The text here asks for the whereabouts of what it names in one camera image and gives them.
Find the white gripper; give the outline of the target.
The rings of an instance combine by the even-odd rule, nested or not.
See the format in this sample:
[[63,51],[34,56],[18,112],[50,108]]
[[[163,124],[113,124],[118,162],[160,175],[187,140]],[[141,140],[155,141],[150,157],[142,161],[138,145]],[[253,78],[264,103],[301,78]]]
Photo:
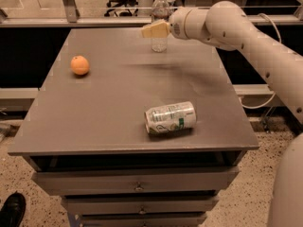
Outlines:
[[141,28],[141,34],[144,38],[167,38],[171,33],[176,39],[203,42],[208,39],[207,13],[207,9],[178,8],[171,14],[169,23],[165,20],[152,22]]

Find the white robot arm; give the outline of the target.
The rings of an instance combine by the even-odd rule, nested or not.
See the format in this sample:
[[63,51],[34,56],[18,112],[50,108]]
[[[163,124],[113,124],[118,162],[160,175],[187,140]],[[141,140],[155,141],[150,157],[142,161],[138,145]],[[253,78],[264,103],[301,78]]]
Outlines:
[[[303,58],[259,31],[236,4],[221,1],[209,9],[179,8],[165,21],[141,28],[145,38],[198,40],[239,51],[303,123]],[[285,150],[274,183],[268,227],[303,227],[303,134]]]

